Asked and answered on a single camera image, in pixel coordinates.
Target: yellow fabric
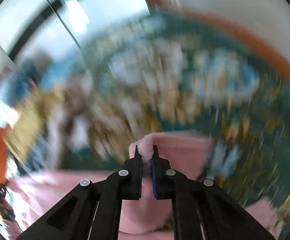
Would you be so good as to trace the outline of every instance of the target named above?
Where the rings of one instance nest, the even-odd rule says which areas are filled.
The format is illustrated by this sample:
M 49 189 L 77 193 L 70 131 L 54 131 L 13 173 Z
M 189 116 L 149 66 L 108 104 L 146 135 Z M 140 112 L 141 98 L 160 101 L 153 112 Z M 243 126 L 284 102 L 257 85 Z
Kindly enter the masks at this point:
M 37 138 L 43 133 L 46 120 L 56 103 L 64 101 L 64 90 L 41 93 L 35 89 L 16 107 L 19 118 L 3 137 L 6 147 L 25 164 Z

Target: pink towel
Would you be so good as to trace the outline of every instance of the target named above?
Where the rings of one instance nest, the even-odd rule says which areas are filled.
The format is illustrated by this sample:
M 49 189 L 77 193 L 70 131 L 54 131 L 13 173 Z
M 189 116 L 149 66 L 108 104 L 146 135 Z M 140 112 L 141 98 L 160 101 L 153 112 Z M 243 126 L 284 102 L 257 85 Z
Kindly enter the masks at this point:
M 196 179 L 206 163 L 211 141 L 205 137 L 194 137 L 189 133 L 152 133 L 129 147 L 130 158 L 138 145 L 143 161 L 148 162 L 157 145 L 160 157 L 168 159 L 171 167 Z M 98 182 L 107 178 L 108 172 L 40 171 L 31 177 L 10 180 L 9 187 L 24 200 L 23 220 L 26 227 L 47 212 L 81 179 Z M 277 221 L 269 201 L 261 200 L 246 209 L 264 227 Z M 155 200 L 150 179 L 142 181 L 142 196 L 138 201 L 123 201 L 120 220 L 120 240 L 170 240 L 172 232 L 153 232 L 161 227 L 172 213 L 170 200 Z

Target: pink fabric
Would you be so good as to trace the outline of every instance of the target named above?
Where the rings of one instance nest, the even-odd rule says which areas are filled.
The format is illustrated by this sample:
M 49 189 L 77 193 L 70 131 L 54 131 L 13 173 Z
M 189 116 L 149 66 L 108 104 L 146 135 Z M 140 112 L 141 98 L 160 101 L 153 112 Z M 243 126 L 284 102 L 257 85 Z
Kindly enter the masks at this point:
M 195 179 L 205 165 L 210 143 L 208 138 L 193 137 L 187 133 L 153 133 L 131 144 L 129 154 L 132 158 L 135 146 L 138 145 L 143 161 L 148 162 L 153 154 L 153 145 L 157 145 L 160 157 L 168 159 L 173 169 L 184 173 L 189 179 Z M 98 182 L 111 173 L 41 171 L 31 177 L 13 178 L 9 187 L 24 200 L 23 220 L 30 226 L 81 179 Z M 276 222 L 267 200 L 259 201 L 246 210 L 265 227 Z M 119 240 L 172 240 L 172 232 L 152 232 L 165 223 L 171 212 L 171 201 L 155 200 L 151 180 L 143 179 L 141 199 L 123 201 Z

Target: silver screw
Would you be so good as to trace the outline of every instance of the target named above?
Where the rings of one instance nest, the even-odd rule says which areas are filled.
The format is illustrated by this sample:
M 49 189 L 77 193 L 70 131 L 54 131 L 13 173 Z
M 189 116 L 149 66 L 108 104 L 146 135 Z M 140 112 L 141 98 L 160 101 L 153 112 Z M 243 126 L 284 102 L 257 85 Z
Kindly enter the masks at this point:
M 166 171 L 166 174 L 167 174 L 168 176 L 174 176 L 174 175 L 176 174 L 176 171 L 173 170 L 173 169 L 169 169 L 169 170 Z
M 89 179 L 82 179 L 81 182 L 80 182 L 80 185 L 82 187 L 87 187 L 89 184 L 90 184 L 90 180 Z
M 212 181 L 211 179 L 204 179 L 203 183 L 205 186 L 210 187 L 210 186 L 213 186 L 214 181 Z
M 122 177 L 127 176 L 128 175 L 128 170 L 120 170 L 118 172 L 118 174 L 119 174 L 119 176 L 122 176 Z

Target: pink cloth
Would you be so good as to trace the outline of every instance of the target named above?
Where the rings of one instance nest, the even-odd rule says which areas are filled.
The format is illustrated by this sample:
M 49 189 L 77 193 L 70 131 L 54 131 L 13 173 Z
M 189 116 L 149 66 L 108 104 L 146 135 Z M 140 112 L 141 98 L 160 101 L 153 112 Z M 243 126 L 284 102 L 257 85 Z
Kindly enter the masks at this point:
M 157 145 L 160 157 L 168 159 L 173 169 L 184 173 L 189 179 L 196 179 L 206 163 L 210 144 L 210 139 L 189 136 L 188 133 L 152 133 L 131 144 L 129 155 L 130 158 L 134 156 L 135 146 L 138 145 L 143 161 L 148 162 L 153 154 L 153 145 Z M 98 182 L 111 173 L 40 171 L 31 177 L 11 179 L 9 187 L 24 200 L 23 220 L 30 226 L 81 179 Z M 246 210 L 265 227 L 276 222 L 274 211 L 267 200 L 259 201 Z M 123 201 L 119 240 L 172 240 L 172 232 L 152 232 L 162 226 L 171 213 L 171 201 L 155 200 L 151 180 L 143 179 L 141 199 Z

